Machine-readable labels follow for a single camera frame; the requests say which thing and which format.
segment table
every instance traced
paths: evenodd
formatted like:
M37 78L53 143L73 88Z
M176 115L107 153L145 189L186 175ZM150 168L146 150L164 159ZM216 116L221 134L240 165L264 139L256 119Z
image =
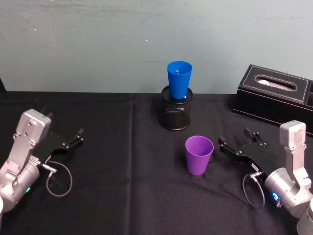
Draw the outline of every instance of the table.
M51 130L71 138L83 127L84 143L60 159L73 175L64 198L45 189L43 172L30 193L3 216L2 235L293 235L297 220L266 202L253 209L241 182L246 170L219 152L219 136L232 146L246 142L243 129L257 130L285 161L279 128L230 111L235 95L195 94L191 124L168 131L158 122L160 94L0 94L0 163L8 156L22 112L52 112ZM205 135L215 146L207 174L186 171L184 143ZM313 139L305 166L313 176ZM257 191L251 191L260 201Z

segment led light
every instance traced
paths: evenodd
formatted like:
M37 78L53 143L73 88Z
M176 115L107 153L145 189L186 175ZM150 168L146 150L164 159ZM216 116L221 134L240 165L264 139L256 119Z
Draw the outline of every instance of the led light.
M273 192L272 196L274 197L274 199L279 200L279 196L276 192Z

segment mesh pencil holder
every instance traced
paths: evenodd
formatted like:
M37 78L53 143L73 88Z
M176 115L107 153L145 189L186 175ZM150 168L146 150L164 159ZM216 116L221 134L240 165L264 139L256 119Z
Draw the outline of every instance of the mesh pencil holder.
M169 86L162 90L162 105L159 117L160 124L172 131L183 130L190 124L190 107L192 91L188 88L187 96L174 99L170 96Z

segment cable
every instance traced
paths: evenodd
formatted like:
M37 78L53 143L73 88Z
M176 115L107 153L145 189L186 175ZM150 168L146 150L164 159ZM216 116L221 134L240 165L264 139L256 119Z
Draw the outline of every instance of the cable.
M252 176L252 178L253 178L254 181L257 183L257 185L258 185L258 187L259 187L259 189L260 189L260 191L261 191L261 194L262 194L262 204L259 205L259 206L254 205L254 204L249 200L249 198L248 198L248 196L247 196L247 194L246 194L245 181L246 181L246 178L247 178L248 176L251 176L251 175L254 175L254 174L247 174L247 175L245 175L245 177L244 177L244 179L243 179L243 190L244 190L244 194L245 194L246 200L249 202L250 205L252 205L254 208L261 208L261 207L263 207L264 204L265 204L265 196L264 196L264 192L263 192L263 189L262 189L260 183L258 182L258 180L257 180L254 176Z
M51 172L51 173L49 174L48 178L47 178L47 181L45 182L45 187L47 188L48 192L49 192L51 195L55 196L55 197L64 197L64 196L68 195L68 193L69 193L70 190L72 189L72 184L73 184L72 174L70 173L69 169L68 169L65 165L63 165L62 163L58 163L58 162L55 162L55 161L49 161L49 163L54 163L54 164L58 164L58 165L60 165L60 166L63 166L63 167L65 168L65 170L67 170L67 172L68 172L69 179L70 179L70 183L69 183L69 188L68 188L68 191L67 191L67 192L65 192L65 193L63 193L63 194L55 194L55 193L53 193L53 192L49 189L49 186L48 186L49 180L50 180L50 178L51 178L51 176L52 176L52 172Z

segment tissue box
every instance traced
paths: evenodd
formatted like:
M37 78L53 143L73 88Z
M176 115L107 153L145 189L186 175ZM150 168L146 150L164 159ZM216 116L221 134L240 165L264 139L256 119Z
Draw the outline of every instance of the tissue box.
M312 81L250 65L238 86L232 111L278 126L301 121L313 136Z

